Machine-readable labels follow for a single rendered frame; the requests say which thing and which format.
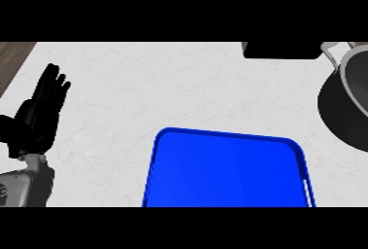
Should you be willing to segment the black appliance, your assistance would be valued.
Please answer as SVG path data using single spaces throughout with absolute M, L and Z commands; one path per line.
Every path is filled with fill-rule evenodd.
M 316 59 L 321 42 L 242 42 L 242 56 L 254 59 Z

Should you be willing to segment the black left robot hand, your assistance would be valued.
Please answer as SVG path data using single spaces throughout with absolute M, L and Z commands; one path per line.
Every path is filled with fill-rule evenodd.
M 0 115 L 0 143 L 9 148 L 9 158 L 27 154 L 43 155 L 53 146 L 59 114 L 65 104 L 71 83 L 61 68 L 49 63 L 37 81 L 31 99 L 13 118 Z

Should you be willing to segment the blue tray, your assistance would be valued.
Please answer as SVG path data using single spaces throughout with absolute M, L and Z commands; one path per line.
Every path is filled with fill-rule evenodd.
M 312 207 L 306 160 L 288 138 L 166 127 L 154 140 L 145 207 Z

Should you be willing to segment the dark grey pot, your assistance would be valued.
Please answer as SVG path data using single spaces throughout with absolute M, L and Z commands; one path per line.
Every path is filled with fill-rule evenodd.
M 350 147 L 368 153 L 368 42 L 349 42 L 337 61 L 324 42 L 322 53 L 334 72 L 318 94 L 318 111 L 330 132 Z

